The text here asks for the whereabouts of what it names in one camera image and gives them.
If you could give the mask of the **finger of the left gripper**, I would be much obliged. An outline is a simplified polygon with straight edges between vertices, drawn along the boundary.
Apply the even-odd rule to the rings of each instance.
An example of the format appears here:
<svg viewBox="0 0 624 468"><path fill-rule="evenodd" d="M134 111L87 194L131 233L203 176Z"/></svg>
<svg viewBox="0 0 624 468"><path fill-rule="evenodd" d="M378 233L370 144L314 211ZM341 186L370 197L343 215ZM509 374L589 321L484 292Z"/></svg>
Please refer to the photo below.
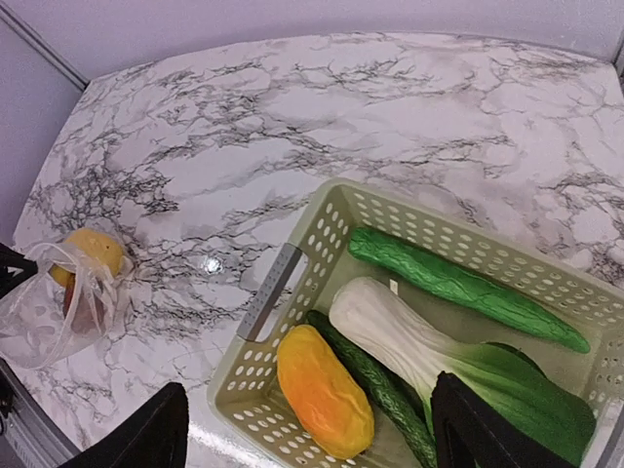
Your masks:
<svg viewBox="0 0 624 468"><path fill-rule="evenodd" d="M38 273L37 263L0 244L0 297L6 296L19 285Z"/></svg>

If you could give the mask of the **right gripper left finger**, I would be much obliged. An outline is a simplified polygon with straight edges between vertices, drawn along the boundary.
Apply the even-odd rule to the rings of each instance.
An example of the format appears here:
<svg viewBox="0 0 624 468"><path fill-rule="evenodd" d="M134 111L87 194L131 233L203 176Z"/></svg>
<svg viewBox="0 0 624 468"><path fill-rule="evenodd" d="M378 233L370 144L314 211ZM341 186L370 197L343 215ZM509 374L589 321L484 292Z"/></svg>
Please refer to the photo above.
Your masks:
<svg viewBox="0 0 624 468"><path fill-rule="evenodd" d="M186 465L188 398L169 382L97 444L64 462L65 467L177 467Z"/></svg>

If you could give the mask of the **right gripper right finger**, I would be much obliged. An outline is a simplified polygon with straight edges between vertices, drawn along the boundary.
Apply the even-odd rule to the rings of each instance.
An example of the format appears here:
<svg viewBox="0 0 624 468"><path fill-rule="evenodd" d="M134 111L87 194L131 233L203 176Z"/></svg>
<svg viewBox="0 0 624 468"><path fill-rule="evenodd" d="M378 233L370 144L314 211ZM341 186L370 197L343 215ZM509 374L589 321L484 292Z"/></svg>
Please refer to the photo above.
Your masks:
<svg viewBox="0 0 624 468"><path fill-rule="evenodd" d="M441 372L431 423L441 467L578 465L578 398L536 370Z"/></svg>

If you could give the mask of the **clear polka-dot zip bag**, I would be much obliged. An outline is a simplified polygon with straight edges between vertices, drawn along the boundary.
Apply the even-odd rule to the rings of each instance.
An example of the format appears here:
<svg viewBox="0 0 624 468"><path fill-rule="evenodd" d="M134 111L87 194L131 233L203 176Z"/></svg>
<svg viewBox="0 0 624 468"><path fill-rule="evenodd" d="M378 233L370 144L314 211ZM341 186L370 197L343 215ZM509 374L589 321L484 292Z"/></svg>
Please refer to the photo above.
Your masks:
<svg viewBox="0 0 624 468"><path fill-rule="evenodd" d="M1 357L23 369L40 369L105 337L121 315L121 284L131 273L122 255L120 271L78 247L39 243L25 253L36 272L22 274L1 292Z"/></svg>

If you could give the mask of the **dark green fake cucumber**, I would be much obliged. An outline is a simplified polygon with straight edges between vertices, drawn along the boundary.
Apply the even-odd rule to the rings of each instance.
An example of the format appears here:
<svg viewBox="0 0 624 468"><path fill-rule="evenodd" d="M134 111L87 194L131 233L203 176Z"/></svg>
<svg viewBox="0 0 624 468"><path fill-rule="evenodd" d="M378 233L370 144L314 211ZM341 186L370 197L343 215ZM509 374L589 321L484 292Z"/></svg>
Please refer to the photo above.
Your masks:
<svg viewBox="0 0 624 468"><path fill-rule="evenodd" d="M327 315L311 310L306 316L331 347L369 399L392 421L403 435L422 467L437 467L433 436L425 421L420 398L398 375L344 337Z"/></svg>

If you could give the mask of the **yellow fake lemon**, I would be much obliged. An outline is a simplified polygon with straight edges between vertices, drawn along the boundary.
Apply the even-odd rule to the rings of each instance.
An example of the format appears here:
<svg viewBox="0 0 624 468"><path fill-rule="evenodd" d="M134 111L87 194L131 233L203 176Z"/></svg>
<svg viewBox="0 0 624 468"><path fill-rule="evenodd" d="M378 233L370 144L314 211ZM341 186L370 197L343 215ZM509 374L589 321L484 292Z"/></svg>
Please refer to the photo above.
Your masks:
<svg viewBox="0 0 624 468"><path fill-rule="evenodd" d="M69 234L60 244L64 251L59 254L48 273L62 287L69 285L71 275L79 267L91 268L100 277L107 270L116 279L123 264L122 246L111 236L91 228L80 228Z"/></svg>

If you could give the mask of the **brown fake potato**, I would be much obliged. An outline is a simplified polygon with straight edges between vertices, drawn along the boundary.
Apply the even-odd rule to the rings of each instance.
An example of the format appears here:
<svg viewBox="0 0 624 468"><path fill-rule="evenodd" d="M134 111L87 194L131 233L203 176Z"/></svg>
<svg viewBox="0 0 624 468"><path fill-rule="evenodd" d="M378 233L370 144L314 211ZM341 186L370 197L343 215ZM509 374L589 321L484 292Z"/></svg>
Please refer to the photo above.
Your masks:
<svg viewBox="0 0 624 468"><path fill-rule="evenodd" d="M63 316L67 317L70 305L72 304L75 284L67 282L63 298ZM75 333L86 334L91 330L103 330L103 308L101 301L95 297L94 306L81 292L76 310L71 321L71 329Z"/></svg>

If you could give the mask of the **green fake leafy vegetable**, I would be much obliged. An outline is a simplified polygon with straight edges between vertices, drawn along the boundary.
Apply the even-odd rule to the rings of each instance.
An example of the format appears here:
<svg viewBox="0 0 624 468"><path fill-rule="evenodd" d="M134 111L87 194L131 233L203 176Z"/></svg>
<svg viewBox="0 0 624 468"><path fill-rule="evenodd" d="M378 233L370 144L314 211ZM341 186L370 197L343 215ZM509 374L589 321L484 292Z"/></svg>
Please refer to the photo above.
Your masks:
<svg viewBox="0 0 624 468"><path fill-rule="evenodd" d="M452 373L518 430L573 466L581 464L596 428L593 412L521 356L455 340L370 277L355 278L336 293L329 319L415 390L428 425L438 376Z"/></svg>

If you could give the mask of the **light green fake cucumber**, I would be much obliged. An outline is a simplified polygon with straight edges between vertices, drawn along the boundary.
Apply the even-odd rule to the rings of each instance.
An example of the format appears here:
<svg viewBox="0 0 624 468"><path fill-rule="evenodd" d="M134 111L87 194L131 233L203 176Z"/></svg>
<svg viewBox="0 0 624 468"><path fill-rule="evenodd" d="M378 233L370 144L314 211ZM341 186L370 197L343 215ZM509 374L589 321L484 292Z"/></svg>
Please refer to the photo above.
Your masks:
<svg viewBox="0 0 624 468"><path fill-rule="evenodd" d="M352 231L348 252L358 260L398 274L436 297L477 311L511 329L577 353L591 351L589 341L580 331L521 293L399 238L357 227Z"/></svg>

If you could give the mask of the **pale green plastic basket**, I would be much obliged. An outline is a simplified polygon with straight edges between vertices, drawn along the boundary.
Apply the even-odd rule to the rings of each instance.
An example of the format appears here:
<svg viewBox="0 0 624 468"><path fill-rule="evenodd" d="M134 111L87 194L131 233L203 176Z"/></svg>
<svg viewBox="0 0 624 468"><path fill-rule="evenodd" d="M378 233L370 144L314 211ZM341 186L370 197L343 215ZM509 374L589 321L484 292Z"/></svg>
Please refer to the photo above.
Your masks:
<svg viewBox="0 0 624 468"><path fill-rule="evenodd" d="M578 329L591 350L580 354L419 290L347 251L353 229L368 225L430 250L539 303ZM345 178L313 195L269 270L208 388L218 418L286 467L335 467L338 460L301 429L276 378L276 351L310 310L327 312L337 291L371 276L441 332L466 342L494 341L526 353L597 418L587 467L623 463L623 292L535 250L405 198Z"/></svg>

